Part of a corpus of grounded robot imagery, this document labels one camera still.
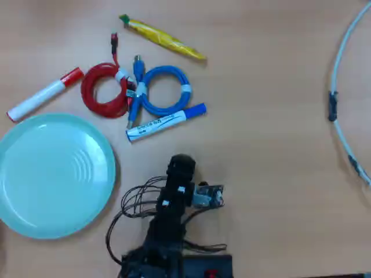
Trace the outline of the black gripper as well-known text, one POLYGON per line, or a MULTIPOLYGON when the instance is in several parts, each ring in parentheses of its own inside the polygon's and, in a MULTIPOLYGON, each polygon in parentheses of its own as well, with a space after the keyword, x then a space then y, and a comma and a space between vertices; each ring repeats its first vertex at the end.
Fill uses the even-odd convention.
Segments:
POLYGON ((195 160, 188 155, 174 155, 167 168, 166 184, 157 198, 156 215, 183 216, 192 204, 195 184, 195 160))

